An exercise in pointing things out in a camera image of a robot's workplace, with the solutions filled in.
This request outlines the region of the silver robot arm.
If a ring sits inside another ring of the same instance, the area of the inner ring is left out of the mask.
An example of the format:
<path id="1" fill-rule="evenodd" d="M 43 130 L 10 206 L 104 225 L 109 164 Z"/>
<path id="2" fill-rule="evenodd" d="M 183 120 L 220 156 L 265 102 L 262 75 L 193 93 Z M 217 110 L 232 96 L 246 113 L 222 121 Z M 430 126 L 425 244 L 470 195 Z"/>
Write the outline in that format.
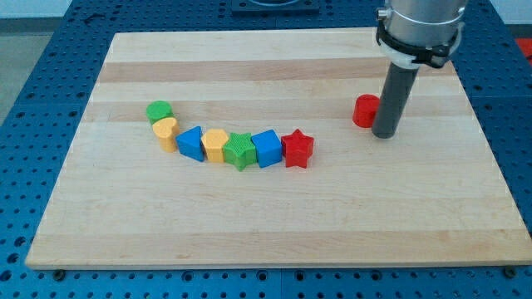
<path id="1" fill-rule="evenodd" d="M 386 0 L 376 10 L 376 40 L 395 66 L 442 68 L 462 38 L 467 0 Z"/>

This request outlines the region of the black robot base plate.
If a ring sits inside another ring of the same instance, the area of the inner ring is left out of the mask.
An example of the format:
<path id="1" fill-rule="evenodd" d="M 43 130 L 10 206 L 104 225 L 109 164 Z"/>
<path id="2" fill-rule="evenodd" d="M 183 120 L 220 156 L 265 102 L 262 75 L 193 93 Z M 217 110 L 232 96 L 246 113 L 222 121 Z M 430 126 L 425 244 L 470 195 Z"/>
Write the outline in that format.
<path id="1" fill-rule="evenodd" d="M 230 0 L 233 14 L 251 13 L 318 13 L 320 3 L 318 0 Z"/>

